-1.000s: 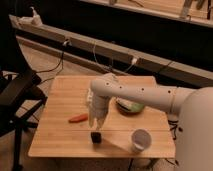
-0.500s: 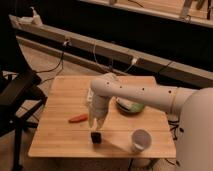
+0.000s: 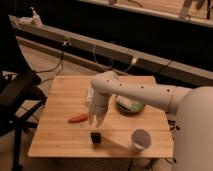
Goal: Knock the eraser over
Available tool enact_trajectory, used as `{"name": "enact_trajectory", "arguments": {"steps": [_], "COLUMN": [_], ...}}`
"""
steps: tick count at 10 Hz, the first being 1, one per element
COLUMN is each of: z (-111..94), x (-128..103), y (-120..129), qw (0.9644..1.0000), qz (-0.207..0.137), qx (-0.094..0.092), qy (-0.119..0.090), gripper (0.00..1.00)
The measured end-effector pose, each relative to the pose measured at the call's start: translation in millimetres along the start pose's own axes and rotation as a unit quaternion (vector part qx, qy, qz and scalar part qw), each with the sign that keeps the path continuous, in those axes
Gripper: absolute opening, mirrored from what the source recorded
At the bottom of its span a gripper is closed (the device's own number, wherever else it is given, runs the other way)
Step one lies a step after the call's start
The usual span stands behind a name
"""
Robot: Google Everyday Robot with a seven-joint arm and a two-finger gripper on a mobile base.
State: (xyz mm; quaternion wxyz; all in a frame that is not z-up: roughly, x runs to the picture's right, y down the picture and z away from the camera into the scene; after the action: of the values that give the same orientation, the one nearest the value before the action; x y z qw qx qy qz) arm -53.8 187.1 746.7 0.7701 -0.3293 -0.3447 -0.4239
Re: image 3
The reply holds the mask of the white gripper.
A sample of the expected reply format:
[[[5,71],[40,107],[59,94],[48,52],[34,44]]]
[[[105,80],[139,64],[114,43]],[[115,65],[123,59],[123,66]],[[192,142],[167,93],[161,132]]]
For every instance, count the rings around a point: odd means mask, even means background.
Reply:
[[[104,121],[104,115],[108,111],[109,98],[105,96],[94,95],[92,97],[90,106],[89,106],[89,114],[88,114],[88,122],[89,125],[93,124],[94,116],[96,116],[96,128],[99,128]]]

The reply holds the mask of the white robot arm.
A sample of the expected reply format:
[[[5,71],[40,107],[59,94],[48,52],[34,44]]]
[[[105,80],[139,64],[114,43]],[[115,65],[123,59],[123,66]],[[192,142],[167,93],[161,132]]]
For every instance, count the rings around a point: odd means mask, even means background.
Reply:
[[[176,115],[172,171],[213,171],[213,86],[127,83],[113,71],[93,76],[90,85],[90,124],[104,122],[113,94],[141,101]]]

